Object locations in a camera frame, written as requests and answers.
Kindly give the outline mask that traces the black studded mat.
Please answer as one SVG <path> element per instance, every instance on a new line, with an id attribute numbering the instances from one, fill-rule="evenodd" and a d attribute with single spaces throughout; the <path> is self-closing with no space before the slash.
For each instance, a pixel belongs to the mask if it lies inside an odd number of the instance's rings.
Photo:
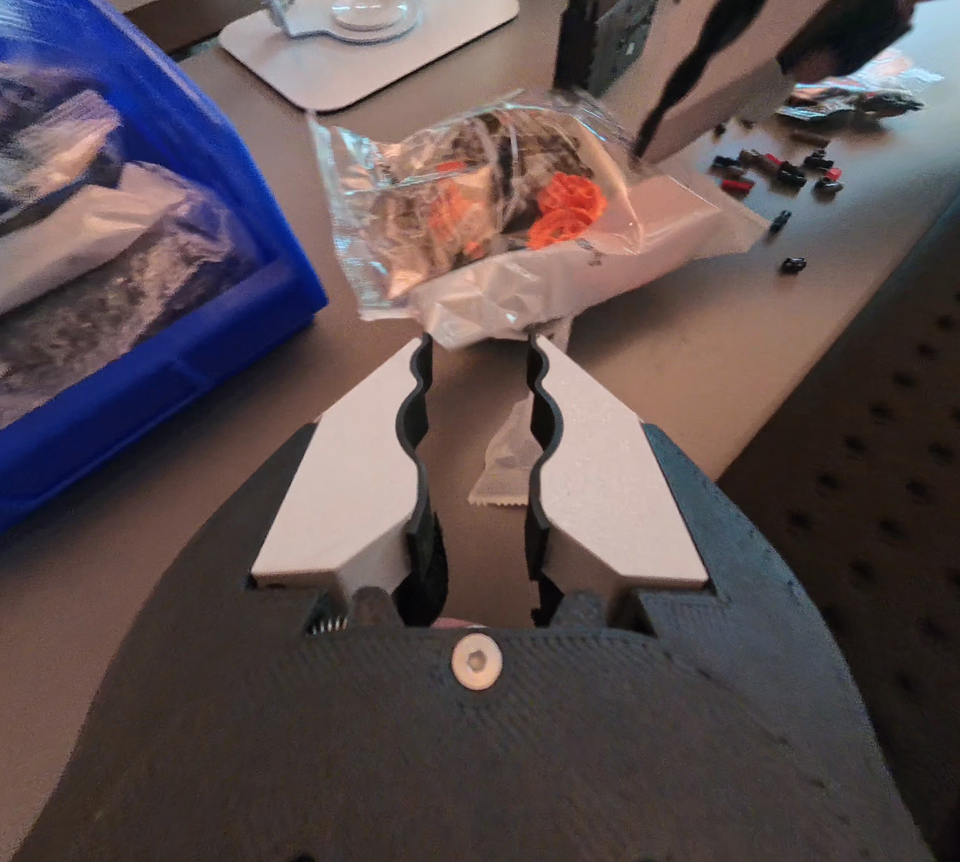
<path id="1" fill-rule="evenodd" d="M 924 841 L 958 860 L 958 198 L 719 487 L 819 609 Z"/>

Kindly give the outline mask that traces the clear plastic parts bag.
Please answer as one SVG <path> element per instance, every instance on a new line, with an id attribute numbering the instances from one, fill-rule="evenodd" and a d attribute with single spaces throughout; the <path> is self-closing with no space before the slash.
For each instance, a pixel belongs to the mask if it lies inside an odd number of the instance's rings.
<path id="1" fill-rule="evenodd" d="M 802 123 L 881 119 L 918 112 L 929 88 L 943 80 L 898 49 L 887 49 L 847 76 L 798 83 L 776 114 Z"/>

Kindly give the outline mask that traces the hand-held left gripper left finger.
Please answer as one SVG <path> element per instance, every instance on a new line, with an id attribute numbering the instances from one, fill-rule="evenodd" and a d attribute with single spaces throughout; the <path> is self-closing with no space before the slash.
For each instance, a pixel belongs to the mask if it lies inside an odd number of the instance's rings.
<path id="1" fill-rule="evenodd" d="M 407 342 L 318 417 L 251 567 L 258 589 L 314 590 L 338 616 L 379 589 L 408 626 L 442 615 L 447 553 L 418 454 L 433 350 Z"/>

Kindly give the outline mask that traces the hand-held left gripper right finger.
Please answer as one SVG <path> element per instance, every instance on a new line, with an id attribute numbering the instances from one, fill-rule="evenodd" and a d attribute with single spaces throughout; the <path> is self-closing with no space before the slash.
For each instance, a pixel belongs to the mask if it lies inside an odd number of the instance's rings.
<path id="1" fill-rule="evenodd" d="M 578 594 L 618 625 L 636 592 L 707 592 L 710 574 L 637 413 L 546 336 L 529 338 L 526 381 L 538 451 L 525 515 L 534 625 L 550 625 Z"/>

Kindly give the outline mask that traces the crumpled white plastic bag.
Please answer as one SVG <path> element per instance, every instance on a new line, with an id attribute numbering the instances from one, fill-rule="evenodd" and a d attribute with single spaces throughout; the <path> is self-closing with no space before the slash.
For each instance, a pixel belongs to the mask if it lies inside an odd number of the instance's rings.
<path id="1" fill-rule="evenodd" d="M 127 162 L 2 236 L 1 427 L 19 421 L 262 265 L 207 186 Z"/>

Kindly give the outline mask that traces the clear bag with white seam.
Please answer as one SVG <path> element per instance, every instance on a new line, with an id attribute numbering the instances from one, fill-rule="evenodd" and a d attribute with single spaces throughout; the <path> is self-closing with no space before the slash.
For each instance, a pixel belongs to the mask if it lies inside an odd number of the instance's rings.
<path id="1" fill-rule="evenodd" d="M 708 177 L 635 164 L 581 91 L 517 91 L 391 144 L 308 127 L 360 316 L 414 320 L 450 351 L 573 319 L 766 232 Z"/>

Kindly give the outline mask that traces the blue plastic bin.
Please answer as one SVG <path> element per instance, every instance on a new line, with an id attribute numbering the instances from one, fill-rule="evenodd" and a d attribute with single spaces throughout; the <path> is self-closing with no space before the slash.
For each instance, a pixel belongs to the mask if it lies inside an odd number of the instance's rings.
<path id="1" fill-rule="evenodd" d="M 106 0 L 2 0 L 2 64 L 62 68 L 122 117 L 123 166 L 159 165 L 215 192 L 262 255 L 232 288 L 2 428 L 2 530 L 306 328 L 327 304 L 230 121 Z"/>

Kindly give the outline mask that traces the torn white bag strip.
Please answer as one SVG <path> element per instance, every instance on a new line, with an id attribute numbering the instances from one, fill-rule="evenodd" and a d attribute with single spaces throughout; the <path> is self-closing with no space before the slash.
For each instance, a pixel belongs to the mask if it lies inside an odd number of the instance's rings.
<path id="1" fill-rule="evenodd" d="M 467 497 L 471 505 L 527 505 L 530 475 L 543 454 L 531 428 L 533 408 L 533 389 L 527 387 L 486 448 L 484 469 Z"/>

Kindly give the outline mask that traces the group of black connector pins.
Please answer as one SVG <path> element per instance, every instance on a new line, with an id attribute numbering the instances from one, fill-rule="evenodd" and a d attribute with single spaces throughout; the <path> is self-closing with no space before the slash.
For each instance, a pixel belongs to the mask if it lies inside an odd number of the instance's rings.
<path id="1" fill-rule="evenodd" d="M 778 157 L 772 152 L 741 148 L 736 155 L 715 154 L 707 170 L 718 180 L 719 188 L 720 183 L 727 178 L 748 179 L 757 184 L 754 176 L 758 176 L 775 190 L 782 190 L 787 195 L 797 196 L 809 187 L 817 202 L 832 202 L 844 190 L 845 179 L 841 168 L 827 157 L 829 140 L 809 132 L 796 133 L 794 140 L 811 147 L 800 163 Z M 743 201 L 748 196 L 736 196 L 721 191 L 738 201 Z"/>

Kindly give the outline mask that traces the white book stand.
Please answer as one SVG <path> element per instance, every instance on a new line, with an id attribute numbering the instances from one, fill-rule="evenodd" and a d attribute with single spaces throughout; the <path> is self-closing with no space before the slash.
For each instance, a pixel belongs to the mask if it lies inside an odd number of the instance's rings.
<path id="1" fill-rule="evenodd" d="M 518 0 L 259 0 L 219 35 L 303 112 L 341 112 L 513 21 Z"/>

